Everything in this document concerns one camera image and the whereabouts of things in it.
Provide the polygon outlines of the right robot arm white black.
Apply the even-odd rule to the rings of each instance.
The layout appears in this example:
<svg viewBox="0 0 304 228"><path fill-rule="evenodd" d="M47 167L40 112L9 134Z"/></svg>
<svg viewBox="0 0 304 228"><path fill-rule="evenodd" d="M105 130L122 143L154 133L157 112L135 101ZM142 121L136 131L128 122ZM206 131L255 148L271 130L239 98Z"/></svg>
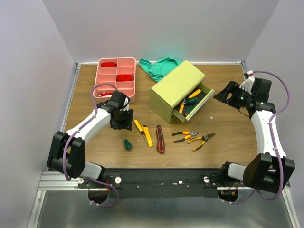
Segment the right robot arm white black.
<svg viewBox="0 0 304 228"><path fill-rule="evenodd" d="M272 82L249 77L242 84L230 81L214 99L248 111L255 133L258 155L247 166L232 162L222 165L218 180L229 186L238 180L246 187L271 193L280 192L295 170L295 162L286 157L276 129L276 108L268 102Z"/></svg>

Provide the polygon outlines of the green stubby screwdriver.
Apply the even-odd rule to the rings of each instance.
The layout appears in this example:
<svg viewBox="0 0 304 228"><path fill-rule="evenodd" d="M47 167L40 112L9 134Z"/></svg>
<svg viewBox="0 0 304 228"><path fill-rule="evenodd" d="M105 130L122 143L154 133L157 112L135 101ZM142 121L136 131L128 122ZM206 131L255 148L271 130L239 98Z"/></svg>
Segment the green stubby screwdriver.
<svg viewBox="0 0 304 228"><path fill-rule="evenodd" d="M132 144L124 136L122 136L122 139L123 139L125 149L130 151L133 148Z"/></svg>
<svg viewBox="0 0 304 228"><path fill-rule="evenodd" d="M193 105L197 102L197 98L196 97L192 97L192 98L187 98L183 104L184 105Z"/></svg>

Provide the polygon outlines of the yellow utility knife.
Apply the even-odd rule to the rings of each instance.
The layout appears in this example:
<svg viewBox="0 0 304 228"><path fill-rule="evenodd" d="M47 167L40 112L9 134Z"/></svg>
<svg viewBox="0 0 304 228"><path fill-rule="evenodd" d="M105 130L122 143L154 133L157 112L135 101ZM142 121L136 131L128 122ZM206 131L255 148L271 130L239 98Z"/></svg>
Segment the yellow utility knife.
<svg viewBox="0 0 304 228"><path fill-rule="evenodd" d="M143 129L144 135L145 135L145 137L146 137L148 146L149 146L149 147L152 147L152 146L153 146L153 143L152 143L152 139L151 139L151 135L150 135L148 126L142 125L142 129Z"/></svg>

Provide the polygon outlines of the long green screwdriver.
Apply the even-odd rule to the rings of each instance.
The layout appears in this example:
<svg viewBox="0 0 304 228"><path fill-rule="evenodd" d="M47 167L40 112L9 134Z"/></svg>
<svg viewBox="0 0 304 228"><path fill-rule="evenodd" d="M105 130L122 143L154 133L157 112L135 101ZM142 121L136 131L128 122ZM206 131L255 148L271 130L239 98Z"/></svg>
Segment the long green screwdriver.
<svg viewBox="0 0 304 228"><path fill-rule="evenodd" d="M185 117L187 117L187 116L192 116L193 114L195 114L195 112L196 112L196 107L194 106L194 107L191 107L191 108L189 108L189 109L187 109L186 111L185 111L185 113L184 113L184 116Z"/></svg>

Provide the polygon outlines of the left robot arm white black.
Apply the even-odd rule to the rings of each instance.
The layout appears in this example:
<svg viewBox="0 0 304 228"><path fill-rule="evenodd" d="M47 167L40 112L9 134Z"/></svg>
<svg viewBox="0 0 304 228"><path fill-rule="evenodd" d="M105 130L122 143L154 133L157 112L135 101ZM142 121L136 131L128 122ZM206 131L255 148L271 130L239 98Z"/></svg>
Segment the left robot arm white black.
<svg viewBox="0 0 304 228"><path fill-rule="evenodd" d="M105 126L115 130L132 130L134 110L129 108L131 99L124 93L113 91L106 102L93 100L92 113L67 132L54 134L47 167L60 172L69 181L86 178L96 188L105 183L105 168L86 160L86 145Z"/></svg>

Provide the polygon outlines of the red white item front compartment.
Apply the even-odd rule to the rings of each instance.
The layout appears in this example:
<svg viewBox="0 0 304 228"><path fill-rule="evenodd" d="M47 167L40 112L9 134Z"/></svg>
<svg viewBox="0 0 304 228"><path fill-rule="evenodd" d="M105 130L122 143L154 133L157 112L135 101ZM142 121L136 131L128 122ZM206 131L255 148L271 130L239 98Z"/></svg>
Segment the red white item front compartment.
<svg viewBox="0 0 304 228"><path fill-rule="evenodd" d="M109 96L109 95L112 95L112 94L113 94L112 92L109 92L109 93L103 92L103 93L99 94L98 96L99 97L104 97L104 96Z"/></svg>

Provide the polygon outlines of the red black utility knife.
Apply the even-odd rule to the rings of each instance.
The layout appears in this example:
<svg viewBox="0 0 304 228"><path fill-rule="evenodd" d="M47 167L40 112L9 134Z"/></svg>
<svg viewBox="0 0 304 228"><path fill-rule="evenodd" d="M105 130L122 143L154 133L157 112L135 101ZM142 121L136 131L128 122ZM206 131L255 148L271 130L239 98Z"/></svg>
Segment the red black utility knife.
<svg viewBox="0 0 304 228"><path fill-rule="evenodd" d="M162 128L161 128L160 125L156 126L156 135L157 135L157 151L160 154L164 154L165 144L164 144L164 138L163 138Z"/></svg>

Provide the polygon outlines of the yellow tester screwdriver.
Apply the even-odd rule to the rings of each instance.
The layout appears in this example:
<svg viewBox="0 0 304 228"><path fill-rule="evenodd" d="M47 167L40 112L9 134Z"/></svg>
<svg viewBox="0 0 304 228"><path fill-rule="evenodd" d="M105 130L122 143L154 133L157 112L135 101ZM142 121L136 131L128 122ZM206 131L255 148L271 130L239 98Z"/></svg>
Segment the yellow tester screwdriver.
<svg viewBox="0 0 304 228"><path fill-rule="evenodd" d="M134 123L135 126L137 127L137 129L139 130L139 133L144 137L144 139L147 141L146 135L144 133L143 128L141 127L141 125L139 124L138 120L134 119Z"/></svg>

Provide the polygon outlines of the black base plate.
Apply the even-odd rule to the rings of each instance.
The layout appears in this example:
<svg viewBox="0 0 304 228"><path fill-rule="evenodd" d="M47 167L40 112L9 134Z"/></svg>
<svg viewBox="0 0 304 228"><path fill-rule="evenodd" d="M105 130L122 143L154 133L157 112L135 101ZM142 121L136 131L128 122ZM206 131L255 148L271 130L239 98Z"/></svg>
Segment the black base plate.
<svg viewBox="0 0 304 228"><path fill-rule="evenodd" d="M96 181L85 180L83 187L98 189L109 184L109 197L128 198L216 198L221 190L232 190L236 179L225 177L220 168L103 168Z"/></svg>

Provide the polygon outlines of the needle nose pliers orange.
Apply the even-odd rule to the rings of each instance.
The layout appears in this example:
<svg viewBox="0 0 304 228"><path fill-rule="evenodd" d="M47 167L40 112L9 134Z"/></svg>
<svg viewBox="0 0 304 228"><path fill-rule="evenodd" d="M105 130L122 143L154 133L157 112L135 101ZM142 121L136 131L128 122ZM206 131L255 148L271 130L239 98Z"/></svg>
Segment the needle nose pliers orange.
<svg viewBox="0 0 304 228"><path fill-rule="evenodd" d="M201 141L200 145L194 149L192 149L193 151L197 151L199 150L204 144L205 142L207 142L210 138L212 138L214 135L216 135L216 133L210 133L210 134L207 134L207 135L204 135L202 137L195 137L193 139L190 139L187 144L190 144L194 141Z"/></svg>

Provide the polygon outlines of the pink compartment tray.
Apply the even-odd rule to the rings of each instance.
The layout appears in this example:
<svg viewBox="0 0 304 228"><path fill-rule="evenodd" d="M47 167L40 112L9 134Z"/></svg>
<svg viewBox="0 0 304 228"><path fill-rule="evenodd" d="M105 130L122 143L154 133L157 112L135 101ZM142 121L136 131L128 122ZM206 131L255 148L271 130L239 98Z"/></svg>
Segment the pink compartment tray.
<svg viewBox="0 0 304 228"><path fill-rule="evenodd" d="M98 61L93 96L106 101L115 89L135 101L136 59L133 57L101 58Z"/></svg>

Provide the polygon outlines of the aluminium rail frame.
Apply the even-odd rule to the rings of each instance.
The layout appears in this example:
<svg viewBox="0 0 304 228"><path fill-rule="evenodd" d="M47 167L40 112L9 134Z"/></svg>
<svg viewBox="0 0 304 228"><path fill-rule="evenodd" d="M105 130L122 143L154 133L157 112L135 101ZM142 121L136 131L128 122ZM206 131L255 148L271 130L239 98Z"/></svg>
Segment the aluminium rail frame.
<svg viewBox="0 0 304 228"><path fill-rule="evenodd" d="M73 126L88 113L88 108L91 106L88 92L93 85L96 68L96 63L77 65L69 103L61 124L62 129L65 130ZM144 99L148 96L148 89L152 84L153 81L147 74L140 67L137 67L135 114L149 126L159 123L164 131L176 130L181 127L178 121L173 121L172 124L163 122L144 103ZM138 149L132 151L131 155L123 155L120 148L110 148L108 153L102 154L97 151L97 146L103 141L109 141L110 137L105 133L99 133L89 147L88 157L95 162L99 161L110 166L120 165L126 168L136 168L143 165L162 168L172 166L188 168L201 165L218 167L219 163L229 155L232 155L233 158L240 162L247 162L253 157L253 150L256 146L250 145L249 139L242 140L241 135L237 135L235 139L232 139L230 132L236 130L237 127L230 123L220 123L220 120L228 121L235 116L236 112L228 110L216 102L210 102L208 103L208 110L200 112L200 117L195 117L194 121L190 123L191 126L211 127L223 137L216 149L203 156L197 155L192 159L184 159L183 149L179 149L176 146L168 146L168 151L171 152L171 155L166 155L164 159L156 154L142 157L141 153L146 151L147 148L140 142L138 136L131 138L135 144L138 144ZM98 226L101 218L105 215L97 213L96 208L88 205L88 202L84 199L85 193L85 190L78 188L75 180L66 181L62 174L54 171L42 172L29 226L32 228ZM277 213L280 213L282 220L279 221L279 227L300 227L299 215L295 211L289 188L284 189L280 200L267 201L261 215L258 215L255 210L255 206L259 203L263 203L263 200L257 195L253 196L247 201L249 215L240 214L237 221L221 218L219 225L221 227L271 227L276 222Z"/></svg>

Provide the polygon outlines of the olive green drawer cabinet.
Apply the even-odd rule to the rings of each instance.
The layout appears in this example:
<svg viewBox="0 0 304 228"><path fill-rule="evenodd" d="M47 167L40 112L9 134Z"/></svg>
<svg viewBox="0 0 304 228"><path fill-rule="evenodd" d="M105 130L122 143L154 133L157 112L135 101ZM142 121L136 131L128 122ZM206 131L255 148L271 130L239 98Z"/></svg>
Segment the olive green drawer cabinet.
<svg viewBox="0 0 304 228"><path fill-rule="evenodd" d="M168 124L175 118L182 122L189 121L215 92L203 84L204 79L203 72L189 61L183 61L149 89L151 110ZM197 102L186 105L180 114L180 104L197 89L201 90L201 93L195 96ZM194 106L197 108L195 114L185 117L185 111Z"/></svg>

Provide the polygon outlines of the red item back compartment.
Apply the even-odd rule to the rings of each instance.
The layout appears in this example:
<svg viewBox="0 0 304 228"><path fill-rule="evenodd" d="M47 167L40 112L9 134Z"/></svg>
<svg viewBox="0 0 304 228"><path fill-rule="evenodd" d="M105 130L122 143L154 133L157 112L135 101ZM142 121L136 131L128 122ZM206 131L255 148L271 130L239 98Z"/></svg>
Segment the red item back compartment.
<svg viewBox="0 0 304 228"><path fill-rule="evenodd" d="M115 62L102 62L101 67L117 67Z"/></svg>

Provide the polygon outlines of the red item middle compartment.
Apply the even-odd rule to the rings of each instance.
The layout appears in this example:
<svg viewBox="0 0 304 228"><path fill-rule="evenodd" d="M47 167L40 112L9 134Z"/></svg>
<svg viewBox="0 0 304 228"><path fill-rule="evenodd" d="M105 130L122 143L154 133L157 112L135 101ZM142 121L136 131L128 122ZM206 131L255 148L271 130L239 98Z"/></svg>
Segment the red item middle compartment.
<svg viewBox="0 0 304 228"><path fill-rule="evenodd" d="M119 74L116 77L117 82L123 82L123 81L133 81L132 75L126 75L126 74Z"/></svg>

